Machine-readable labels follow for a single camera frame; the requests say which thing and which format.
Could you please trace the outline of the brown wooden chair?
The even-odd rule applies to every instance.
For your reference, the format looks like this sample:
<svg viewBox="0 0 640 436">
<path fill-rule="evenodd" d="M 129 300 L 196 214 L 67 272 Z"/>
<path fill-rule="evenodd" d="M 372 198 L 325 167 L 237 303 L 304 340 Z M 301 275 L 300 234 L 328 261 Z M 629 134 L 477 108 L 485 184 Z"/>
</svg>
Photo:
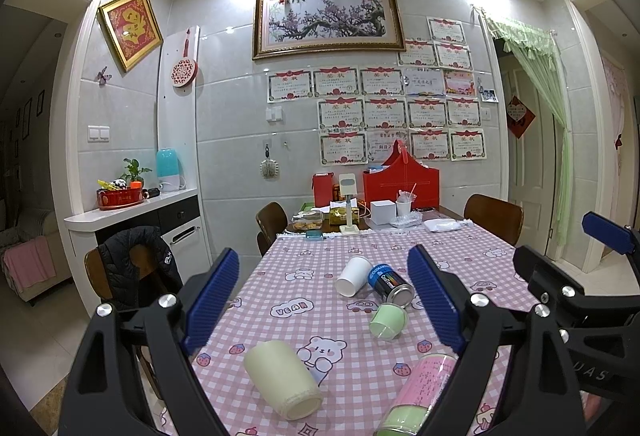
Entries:
<svg viewBox="0 0 640 436">
<path fill-rule="evenodd" d="M 466 201 L 463 215 L 509 245 L 518 243 L 524 221 L 519 205 L 474 193 Z"/>
<path fill-rule="evenodd" d="M 255 219 L 259 228 L 256 237 L 258 250 L 261 255 L 265 255 L 277 240 L 278 234 L 282 234 L 288 227 L 288 217 L 280 204 L 272 201 L 257 212 Z"/>
</svg>

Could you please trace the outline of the red round wall ornament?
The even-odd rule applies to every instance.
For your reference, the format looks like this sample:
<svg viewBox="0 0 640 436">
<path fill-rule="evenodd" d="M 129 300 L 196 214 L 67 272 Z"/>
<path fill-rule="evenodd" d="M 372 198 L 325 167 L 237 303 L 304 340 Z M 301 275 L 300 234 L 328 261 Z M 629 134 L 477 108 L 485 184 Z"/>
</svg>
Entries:
<svg viewBox="0 0 640 436">
<path fill-rule="evenodd" d="M 194 30 L 189 28 L 184 34 L 181 56 L 171 68 L 170 80 L 174 88 L 184 88 L 193 82 L 198 74 L 198 62 L 191 52 Z"/>
</svg>

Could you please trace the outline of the brown wooden chair right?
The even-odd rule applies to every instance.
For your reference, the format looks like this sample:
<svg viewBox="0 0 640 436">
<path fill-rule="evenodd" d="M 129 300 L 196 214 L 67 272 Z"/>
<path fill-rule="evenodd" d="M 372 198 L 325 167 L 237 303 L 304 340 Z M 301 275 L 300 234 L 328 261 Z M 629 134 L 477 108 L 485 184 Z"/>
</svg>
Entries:
<svg viewBox="0 0 640 436">
<path fill-rule="evenodd" d="M 519 205 L 474 193 L 466 201 L 463 215 L 509 245 L 518 243 L 524 221 Z"/>
</svg>

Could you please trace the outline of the white box on table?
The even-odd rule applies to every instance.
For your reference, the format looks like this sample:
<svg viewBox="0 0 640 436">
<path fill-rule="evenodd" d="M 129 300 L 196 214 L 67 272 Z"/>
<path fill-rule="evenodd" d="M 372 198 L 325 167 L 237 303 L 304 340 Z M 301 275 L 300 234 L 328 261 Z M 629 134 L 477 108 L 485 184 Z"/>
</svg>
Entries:
<svg viewBox="0 0 640 436">
<path fill-rule="evenodd" d="M 370 219 L 375 225 L 386 225 L 397 217 L 396 203 L 391 200 L 377 200 L 370 203 Z"/>
</svg>

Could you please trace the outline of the pink cup with green lid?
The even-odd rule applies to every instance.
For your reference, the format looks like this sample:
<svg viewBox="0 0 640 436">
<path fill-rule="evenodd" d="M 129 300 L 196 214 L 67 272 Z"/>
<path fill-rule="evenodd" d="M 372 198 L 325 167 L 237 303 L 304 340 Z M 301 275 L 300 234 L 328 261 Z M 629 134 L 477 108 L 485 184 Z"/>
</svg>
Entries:
<svg viewBox="0 0 640 436">
<path fill-rule="evenodd" d="M 419 433 L 454 372 L 457 358 L 445 354 L 423 357 L 396 396 L 375 435 Z"/>
</svg>

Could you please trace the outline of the white sideboard cabinet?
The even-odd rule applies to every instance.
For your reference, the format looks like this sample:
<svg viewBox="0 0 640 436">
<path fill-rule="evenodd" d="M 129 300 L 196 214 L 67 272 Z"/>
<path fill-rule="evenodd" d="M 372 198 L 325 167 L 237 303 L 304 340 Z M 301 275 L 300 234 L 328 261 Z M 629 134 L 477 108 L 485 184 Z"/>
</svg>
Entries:
<svg viewBox="0 0 640 436">
<path fill-rule="evenodd" d="M 89 314 L 105 302 L 149 305 L 212 266 L 194 189 L 70 216 L 64 224 L 73 251 L 70 268 Z"/>
</svg>

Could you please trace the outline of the blue black metal can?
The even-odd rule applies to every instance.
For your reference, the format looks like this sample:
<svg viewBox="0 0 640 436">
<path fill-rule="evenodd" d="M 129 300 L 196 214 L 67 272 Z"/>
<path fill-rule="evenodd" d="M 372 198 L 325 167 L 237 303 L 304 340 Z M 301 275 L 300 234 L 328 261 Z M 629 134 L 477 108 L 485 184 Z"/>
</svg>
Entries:
<svg viewBox="0 0 640 436">
<path fill-rule="evenodd" d="M 369 286 L 384 303 L 405 308 L 414 299 L 413 286 L 387 264 L 375 265 L 368 274 Z"/>
</svg>

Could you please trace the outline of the red gold framed calligraphy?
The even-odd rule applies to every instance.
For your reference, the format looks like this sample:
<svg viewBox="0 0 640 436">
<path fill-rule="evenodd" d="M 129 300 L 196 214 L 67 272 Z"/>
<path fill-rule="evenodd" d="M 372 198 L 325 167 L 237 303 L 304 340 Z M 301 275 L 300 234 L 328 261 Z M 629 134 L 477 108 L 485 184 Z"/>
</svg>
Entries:
<svg viewBox="0 0 640 436">
<path fill-rule="evenodd" d="M 99 7 L 98 17 L 108 46 L 124 72 L 163 44 L 151 0 L 111 0 Z"/>
</svg>

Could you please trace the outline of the small green plastic cup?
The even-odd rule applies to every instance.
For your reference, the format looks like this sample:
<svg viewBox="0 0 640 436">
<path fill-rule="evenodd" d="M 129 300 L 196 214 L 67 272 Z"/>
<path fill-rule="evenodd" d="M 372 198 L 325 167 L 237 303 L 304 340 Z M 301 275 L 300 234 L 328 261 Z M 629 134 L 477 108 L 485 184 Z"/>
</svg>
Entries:
<svg viewBox="0 0 640 436">
<path fill-rule="evenodd" d="M 382 304 L 372 316 L 369 329 L 378 340 L 392 341 L 398 338 L 407 323 L 408 313 L 405 308 L 396 304 Z"/>
</svg>

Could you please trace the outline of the small red gift bag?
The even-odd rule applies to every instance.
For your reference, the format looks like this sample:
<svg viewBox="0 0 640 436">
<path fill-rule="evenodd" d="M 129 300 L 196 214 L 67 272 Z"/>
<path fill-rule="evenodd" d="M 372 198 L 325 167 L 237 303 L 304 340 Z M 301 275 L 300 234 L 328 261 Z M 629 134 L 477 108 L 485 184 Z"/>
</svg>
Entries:
<svg viewBox="0 0 640 436">
<path fill-rule="evenodd" d="M 312 177 L 311 187 L 317 208 L 326 207 L 333 200 L 333 176 L 332 172 L 326 172 L 316 173 Z"/>
</svg>

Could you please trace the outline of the framed plum blossom painting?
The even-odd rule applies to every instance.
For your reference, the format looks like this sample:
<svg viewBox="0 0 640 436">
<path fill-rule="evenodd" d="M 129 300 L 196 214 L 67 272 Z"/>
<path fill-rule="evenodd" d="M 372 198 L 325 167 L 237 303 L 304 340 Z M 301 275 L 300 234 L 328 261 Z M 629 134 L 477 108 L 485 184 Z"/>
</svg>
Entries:
<svg viewBox="0 0 640 436">
<path fill-rule="evenodd" d="M 397 0 L 255 0 L 255 60 L 405 49 Z"/>
</svg>

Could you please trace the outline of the light blue humidifier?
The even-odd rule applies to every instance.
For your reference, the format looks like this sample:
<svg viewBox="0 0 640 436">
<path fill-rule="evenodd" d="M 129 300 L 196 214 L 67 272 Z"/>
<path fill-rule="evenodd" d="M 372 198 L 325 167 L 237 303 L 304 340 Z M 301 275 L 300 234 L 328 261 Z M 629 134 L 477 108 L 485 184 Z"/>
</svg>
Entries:
<svg viewBox="0 0 640 436">
<path fill-rule="evenodd" d="M 180 189 L 180 162 L 175 149 L 163 148 L 156 153 L 156 172 L 162 193 L 171 193 Z"/>
</svg>

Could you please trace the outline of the chair with black jacket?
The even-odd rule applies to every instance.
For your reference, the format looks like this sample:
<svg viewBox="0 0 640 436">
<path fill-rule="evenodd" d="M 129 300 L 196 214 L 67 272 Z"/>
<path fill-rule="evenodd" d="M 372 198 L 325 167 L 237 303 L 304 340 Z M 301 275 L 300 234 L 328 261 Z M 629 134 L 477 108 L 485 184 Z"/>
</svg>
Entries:
<svg viewBox="0 0 640 436">
<path fill-rule="evenodd" d="M 175 256 L 155 226 L 120 231 L 84 258 L 90 285 L 118 311 L 151 305 L 183 287 Z"/>
</svg>

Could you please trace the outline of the green door curtain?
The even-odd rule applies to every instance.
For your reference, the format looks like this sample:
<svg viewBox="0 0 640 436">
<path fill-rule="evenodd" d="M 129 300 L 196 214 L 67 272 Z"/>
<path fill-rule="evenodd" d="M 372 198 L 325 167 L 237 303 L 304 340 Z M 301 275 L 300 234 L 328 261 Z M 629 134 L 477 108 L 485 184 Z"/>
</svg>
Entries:
<svg viewBox="0 0 640 436">
<path fill-rule="evenodd" d="M 491 15 L 481 7 L 477 7 L 476 11 L 484 20 L 491 37 L 506 43 L 508 52 L 520 63 L 561 129 L 561 160 L 559 176 L 556 178 L 558 182 L 553 228 L 556 246 L 564 248 L 572 216 L 574 152 L 558 48 L 548 30 L 529 26 L 519 20 Z"/>
</svg>

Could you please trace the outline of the white paper cup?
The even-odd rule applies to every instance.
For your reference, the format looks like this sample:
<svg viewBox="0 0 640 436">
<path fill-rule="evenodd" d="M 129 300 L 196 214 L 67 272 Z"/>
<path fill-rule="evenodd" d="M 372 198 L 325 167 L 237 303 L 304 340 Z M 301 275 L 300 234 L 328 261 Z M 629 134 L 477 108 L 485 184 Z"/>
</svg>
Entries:
<svg viewBox="0 0 640 436">
<path fill-rule="evenodd" d="M 352 257 L 335 281 L 335 290 L 342 297 L 354 297 L 368 282 L 371 263 L 362 256 Z"/>
</svg>

